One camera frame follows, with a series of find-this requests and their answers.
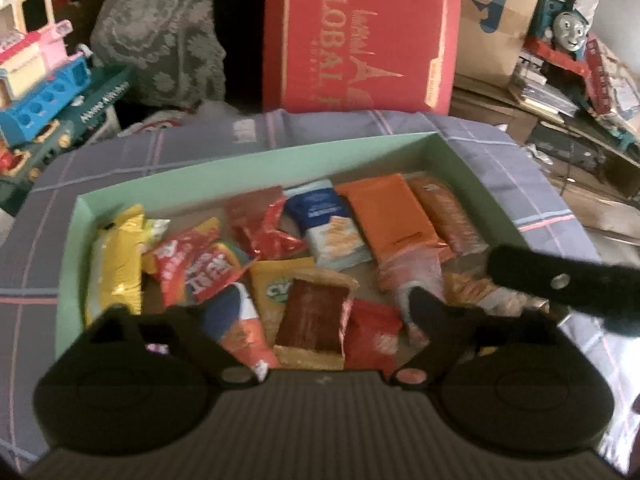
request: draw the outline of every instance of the plaid fabric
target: plaid fabric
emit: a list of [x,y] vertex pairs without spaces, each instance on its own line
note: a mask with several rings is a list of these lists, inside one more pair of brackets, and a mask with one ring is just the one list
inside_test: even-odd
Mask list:
[[[497,128],[455,118],[401,112],[252,118],[217,114],[193,124],[85,146],[60,156],[39,178],[0,249],[0,450],[24,469],[47,446],[31,396],[54,355],[56,295],[71,212],[80,194],[216,158],[355,137],[440,132],[523,233],[532,248],[584,260],[598,254],[566,203],[520,148]],[[625,469],[637,417],[628,406],[640,388],[625,382],[620,361],[631,341],[573,316],[565,331],[607,378],[619,410],[606,457]]]

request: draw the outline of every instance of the ribbed black surface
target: ribbed black surface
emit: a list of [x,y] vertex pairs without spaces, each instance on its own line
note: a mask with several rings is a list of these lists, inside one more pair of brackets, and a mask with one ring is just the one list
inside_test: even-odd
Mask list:
[[222,395],[203,423],[164,449],[123,458],[55,450],[34,480],[608,480],[591,453],[552,462],[496,456],[457,436],[429,399],[373,372],[274,372]]

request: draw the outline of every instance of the wall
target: wall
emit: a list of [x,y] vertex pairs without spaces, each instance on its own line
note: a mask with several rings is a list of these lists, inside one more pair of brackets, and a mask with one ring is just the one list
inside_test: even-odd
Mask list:
[[640,73],[640,0],[600,0],[593,31]]

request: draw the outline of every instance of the green box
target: green box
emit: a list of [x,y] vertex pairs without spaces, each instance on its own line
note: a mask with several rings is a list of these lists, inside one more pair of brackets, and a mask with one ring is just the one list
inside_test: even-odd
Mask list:
[[82,332],[82,305],[96,229],[123,209],[141,203],[153,217],[156,211],[192,208],[278,184],[286,188],[320,178],[348,182],[418,170],[449,184],[489,245],[527,246],[492,195],[433,132],[310,144],[167,171],[78,197],[62,260],[56,356]]

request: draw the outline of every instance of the red gift box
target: red gift box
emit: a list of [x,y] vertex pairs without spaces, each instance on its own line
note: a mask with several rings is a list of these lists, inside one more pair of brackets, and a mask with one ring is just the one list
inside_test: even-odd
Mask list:
[[449,111],[461,0],[266,0],[265,110]]

